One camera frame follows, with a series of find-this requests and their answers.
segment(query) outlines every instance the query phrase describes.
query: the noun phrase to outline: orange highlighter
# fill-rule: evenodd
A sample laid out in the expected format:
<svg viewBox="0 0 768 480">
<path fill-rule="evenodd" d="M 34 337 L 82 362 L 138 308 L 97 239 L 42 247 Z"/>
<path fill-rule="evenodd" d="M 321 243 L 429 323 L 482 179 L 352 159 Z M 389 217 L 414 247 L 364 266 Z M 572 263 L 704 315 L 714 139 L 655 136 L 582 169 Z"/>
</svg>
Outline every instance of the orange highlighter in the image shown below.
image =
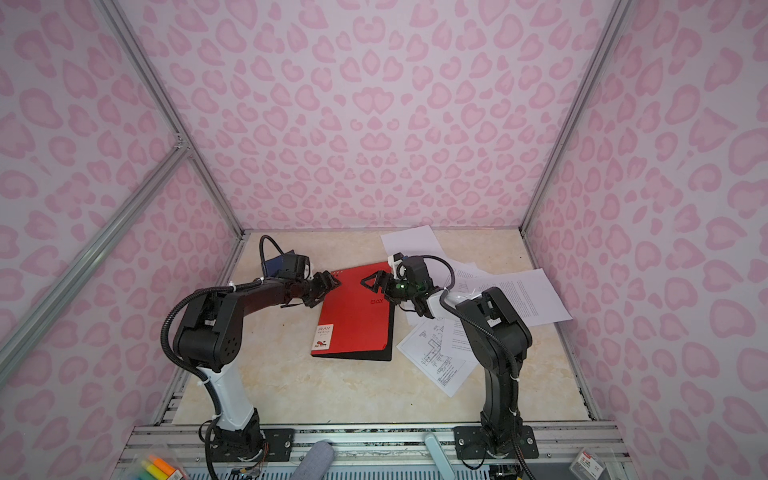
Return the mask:
<svg viewBox="0 0 768 480">
<path fill-rule="evenodd" d="M 149 461 L 152 462 L 152 465 L 158 467 L 165 475 L 168 475 L 169 477 L 176 473 L 176 469 L 168 465 L 162 458 L 149 455 Z"/>
</svg>

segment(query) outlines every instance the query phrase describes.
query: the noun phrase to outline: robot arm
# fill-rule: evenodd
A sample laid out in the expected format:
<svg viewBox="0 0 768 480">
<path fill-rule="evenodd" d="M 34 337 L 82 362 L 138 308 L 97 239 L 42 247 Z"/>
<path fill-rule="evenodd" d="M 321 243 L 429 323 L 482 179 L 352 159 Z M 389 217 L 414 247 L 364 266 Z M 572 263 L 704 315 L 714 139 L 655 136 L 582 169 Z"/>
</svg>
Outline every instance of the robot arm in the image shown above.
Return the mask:
<svg viewBox="0 0 768 480">
<path fill-rule="evenodd" d="M 187 304 L 174 337 L 173 353 L 187 366 L 202 372 L 215 392 L 221 414 L 214 426 L 216 452 L 232 461 L 247 461 L 263 452 L 259 414 L 246 396 L 237 357 L 243 340 L 243 318 L 268 306 L 301 299 L 310 308 L 341 283 L 328 271 L 311 278 L 310 259 L 284 253 L 281 267 L 272 276 L 201 294 Z"/>
<path fill-rule="evenodd" d="M 380 270 L 361 284 L 375 293 L 381 291 L 391 303 L 411 301 L 420 316 L 459 318 L 472 352 L 485 369 L 485 407 L 480 414 L 484 445 L 480 453 L 505 457 L 516 453 L 515 446 L 521 446 L 526 457 L 538 456 L 531 451 L 527 440 L 528 435 L 533 438 L 532 431 L 522 425 L 517 407 L 518 375 L 527 349 L 533 344 L 531 332 L 497 287 L 466 296 L 434 286 L 425 258 L 445 263 L 436 257 L 404 257 L 398 253 L 389 258 L 391 273 Z M 478 457 L 468 453 L 466 458 Z"/>
</svg>

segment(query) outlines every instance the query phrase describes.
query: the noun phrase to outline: black mounting plate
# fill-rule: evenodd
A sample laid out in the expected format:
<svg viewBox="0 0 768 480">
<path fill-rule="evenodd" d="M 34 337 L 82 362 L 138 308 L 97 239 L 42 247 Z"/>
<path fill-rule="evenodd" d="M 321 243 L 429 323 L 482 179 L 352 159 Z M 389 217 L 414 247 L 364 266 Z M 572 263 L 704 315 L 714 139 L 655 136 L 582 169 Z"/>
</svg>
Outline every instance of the black mounting plate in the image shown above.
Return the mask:
<svg viewBox="0 0 768 480">
<path fill-rule="evenodd" d="M 269 445 L 266 454 L 267 462 L 288 462 L 293 448 L 293 429 L 262 429 L 264 439 Z M 211 449 L 212 462 L 241 462 L 235 452 L 227 451 L 225 445 Z"/>
<path fill-rule="evenodd" d="M 294 432 L 293 429 L 264 429 L 264 438 L 270 446 L 266 453 L 268 462 L 288 462 L 290 460 Z"/>
<path fill-rule="evenodd" d="M 453 441 L 456 445 L 456 456 L 460 460 L 481 460 L 484 457 L 486 460 L 492 460 L 491 456 L 486 452 L 487 445 L 485 443 L 487 442 L 487 437 L 480 426 L 454 427 Z M 538 458 L 538 447 L 533 436 L 533 428 L 528 425 L 522 426 L 518 444 L 520 445 L 523 457 Z M 512 451 L 504 458 L 514 457 L 515 453 Z"/>
</svg>

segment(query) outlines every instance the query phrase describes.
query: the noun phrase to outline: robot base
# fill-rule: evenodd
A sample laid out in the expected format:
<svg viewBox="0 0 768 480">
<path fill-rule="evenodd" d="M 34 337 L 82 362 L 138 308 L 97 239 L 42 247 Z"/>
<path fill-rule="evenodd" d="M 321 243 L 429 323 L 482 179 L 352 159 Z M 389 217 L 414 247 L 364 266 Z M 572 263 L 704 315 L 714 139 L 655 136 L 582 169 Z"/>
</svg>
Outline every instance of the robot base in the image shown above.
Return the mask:
<svg viewBox="0 0 768 480">
<path fill-rule="evenodd" d="M 453 440 L 456 445 L 456 456 L 461 460 L 482 460 L 484 457 L 490 459 L 487 453 L 488 436 L 482 427 L 455 427 L 453 429 Z M 538 447 L 536 439 L 533 436 L 533 429 L 528 425 L 523 425 L 521 436 L 518 439 L 520 450 L 525 458 L 538 458 Z M 510 449 L 504 457 L 514 458 L 515 453 Z"/>
<path fill-rule="evenodd" d="M 254 414 L 242 430 L 231 432 L 216 428 L 211 445 L 212 462 L 259 462 L 266 446 L 265 462 L 287 462 L 293 447 L 293 429 L 264 429 Z"/>
</svg>

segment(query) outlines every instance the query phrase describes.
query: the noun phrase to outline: small box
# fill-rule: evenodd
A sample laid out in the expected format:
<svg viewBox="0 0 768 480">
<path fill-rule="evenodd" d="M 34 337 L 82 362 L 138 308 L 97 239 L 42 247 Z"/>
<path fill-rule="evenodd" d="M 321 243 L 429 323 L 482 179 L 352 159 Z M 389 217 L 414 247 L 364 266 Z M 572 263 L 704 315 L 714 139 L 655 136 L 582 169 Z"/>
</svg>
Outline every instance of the small box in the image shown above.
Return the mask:
<svg viewBox="0 0 768 480">
<path fill-rule="evenodd" d="M 598 480 L 605 471 L 605 463 L 590 449 L 582 449 L 568 469 L 579 480 Z"/>
</svg>

